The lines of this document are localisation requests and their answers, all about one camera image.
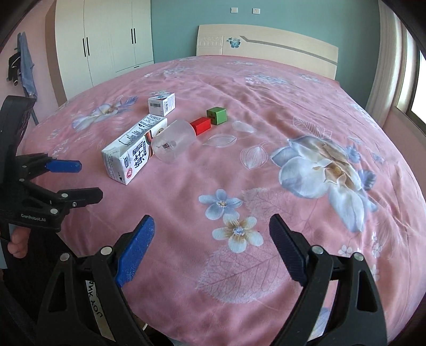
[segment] wooden block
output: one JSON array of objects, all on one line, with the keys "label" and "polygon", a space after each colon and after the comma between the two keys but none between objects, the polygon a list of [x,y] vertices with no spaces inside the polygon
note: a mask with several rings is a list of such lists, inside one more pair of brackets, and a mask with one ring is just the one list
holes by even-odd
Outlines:
[{"label": "wooden block", "polygon": [[193,121],[191,126],[194,128],[195,134],[198,136],[211,128],[211,121],[209,118],[202,117]]},{"label": "wooden block", "polygon": [[221,107],[214,107],[207,110],[207,117],[211,119],[213,125],[219,125],[227,120],[226,109]]}]

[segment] white box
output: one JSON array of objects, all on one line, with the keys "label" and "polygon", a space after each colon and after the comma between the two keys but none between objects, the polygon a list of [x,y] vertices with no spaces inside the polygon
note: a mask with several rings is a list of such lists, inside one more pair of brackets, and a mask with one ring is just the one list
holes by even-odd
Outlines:
[{"label": "white box", "polygon": [[108,175],[127,185],[153,155],[151,140],[167,127],[167,118],[148,114],[102,150]]},{"label": "white box", "polygon": [[158,93],[148,99],[150,114],[166,116],[175,109],[175,94],[171,92]]}]

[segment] headboard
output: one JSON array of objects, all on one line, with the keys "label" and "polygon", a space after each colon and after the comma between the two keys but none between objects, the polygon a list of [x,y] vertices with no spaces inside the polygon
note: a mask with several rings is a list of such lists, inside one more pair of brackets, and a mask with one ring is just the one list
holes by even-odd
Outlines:
[{"label": "headboard", "polygon": [[266,59],[335,79],[339,49],[291,31],[255,25],[200,25],[199,55],[234,55]]}]

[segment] blue gripper pad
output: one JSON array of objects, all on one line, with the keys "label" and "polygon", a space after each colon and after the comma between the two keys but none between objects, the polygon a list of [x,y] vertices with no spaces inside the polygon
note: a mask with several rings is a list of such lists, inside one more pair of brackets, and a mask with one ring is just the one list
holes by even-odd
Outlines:
[{"label": "blue gripper pad", "polygon": [[306,258],[290,235],[291,230],[279,215],[274,215],[269,221],[269,234],[275,244],[284,264],[294,281],[304,287],[308,282],[306,274]]},{"label": "blue gripper pad", "polygon": [[78,173],[82,166],[80,161],[52,160],[46,164],[46,168],[53,173]]},{"label": "blue gripper pad", "polygon": [[145,253],[148,250],[155,233],[155,224],[152,217],[147,217],[144,223],[140,223],[134,231],[126,249],[118,260],[118,270],[115,282],[119,287],[132,281]]}]

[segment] red block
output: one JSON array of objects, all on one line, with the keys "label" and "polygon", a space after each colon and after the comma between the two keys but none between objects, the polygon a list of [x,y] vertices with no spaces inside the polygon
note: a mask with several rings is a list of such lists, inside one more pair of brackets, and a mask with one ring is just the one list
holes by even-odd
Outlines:
[{"label": "red block", "polygon": [[191,123],[191,126],[194,128],[195,134],[198,136],[211,128],[211,121],[209,118],[202,117],[200,119],[193,121]]}]

